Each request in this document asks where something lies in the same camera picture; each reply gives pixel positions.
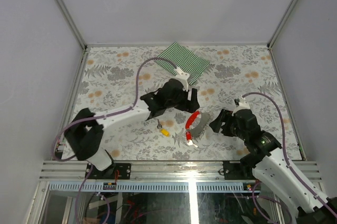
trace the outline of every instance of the striped cloth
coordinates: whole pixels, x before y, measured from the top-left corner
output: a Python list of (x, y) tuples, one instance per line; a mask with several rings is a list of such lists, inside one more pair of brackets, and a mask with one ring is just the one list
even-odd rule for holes
[[(190, 78), (188, 82), (190, 85), (193, 85), (196, 82), (210, 63), (208, 60), (196, 56), (193, 52), (176, 42), (165, 49), (158, 57), (174, 62), (177, 67), (180, 67), (184, 72), (189, 73)], [(171, 74), (177, 74), (170, 63), (159, 60), (156, 61), (156, 63)]]

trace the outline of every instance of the gray wall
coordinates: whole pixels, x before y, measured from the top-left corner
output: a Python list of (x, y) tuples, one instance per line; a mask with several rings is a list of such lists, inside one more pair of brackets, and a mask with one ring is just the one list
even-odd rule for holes
[(267, 43), (291, 0), (64, 0), (91, 43)]
[(337, 0), (300, 0), (274, 46), (304, 148), (337, 196)]
[(22, 223), (81, 50), (54, 0), (0, 0), (0, 222)]

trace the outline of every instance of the white light strip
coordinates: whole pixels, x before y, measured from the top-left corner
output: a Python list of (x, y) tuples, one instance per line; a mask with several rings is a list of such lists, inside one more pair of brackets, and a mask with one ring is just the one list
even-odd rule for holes
[(199, 224), (198, 198), (196, 195), (196, 182), (194, 179), (189, 181), (189, 193), (191, 224)]

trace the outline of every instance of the robotic arm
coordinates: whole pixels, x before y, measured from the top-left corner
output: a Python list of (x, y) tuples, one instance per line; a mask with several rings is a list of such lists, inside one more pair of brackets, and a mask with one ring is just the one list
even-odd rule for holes
[(197, 89), (189, 91), (187, 79), (189, 74), (177, 68), (177, 76), (170, 79), (162, 88), (140, 97), (134, 105), (93, 113), (89, 108), (79, 111), (73, 121), (92, 119), (78, 123), (65, 131), (64, 135), (80, 161), (87, 160), (102, 172), (102, 177), (113, 174), (115, 163), (109, 153), (100, 148), (104, 131), (122, 126), (146, 121), (162, 115), (168, 108), (193, 113), (200, 106), (197, 101)]
[[(336, 212), (337, 198), (329, 199), (291, 160), (287, 159), (286, 162), (281, 144), (272, 134), (261, 130), (244, 98), (234, 102), (234, 111), (223, 109), (210, 123), (210, 127), (214, 132), (218, 133), (222, 129), (223, 135), (244, 141), (250, 154), (240, 160), (241, 174), (251, 174), (265, 183), (288, 206), (291, 214), (298, 216), (298, 223), (334, 223), (335, 218), (326, 205)], [(307, 187), (299, 181), (291, 168)]]

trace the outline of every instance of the table surface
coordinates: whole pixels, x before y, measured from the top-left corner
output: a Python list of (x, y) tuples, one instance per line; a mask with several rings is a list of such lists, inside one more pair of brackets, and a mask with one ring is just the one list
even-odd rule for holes
[[(293, 160), (301, 160), (300, 150), (266, 46), (188, 46), (210, 65), (193, 86), (198, 89), (200, 111), (211, 121), (220, 110), (235, 108), (234, 99), (247, 92), (262, 92), (279, 105), (286, 129), (286, 149)], [(158, 56), (166, 47), (92, 47), (78, 90), (73, 117), (83, 108), (105, 111), (131, 104), (135, 97), (135, 76), (140, 64)], [(155, 91), (172, 74), (154, 62), (140, 73), (140, 95)], [(262, 96), (247, 97), (261, 128), (281, 141), (280, 118), (273, 104)], [(101, 146), (115, 160), (239, 160), (248, 153), (243, 141), (213, 133), (209, 126), (188, 146), (185, 137), (187, 112), (168, 109), (157, 117), (171, 135), (162, 135), (157, 120), (134, 123), (114, 131), (107, 130)], [(63, 158), (73, 155), (66, 143)]]

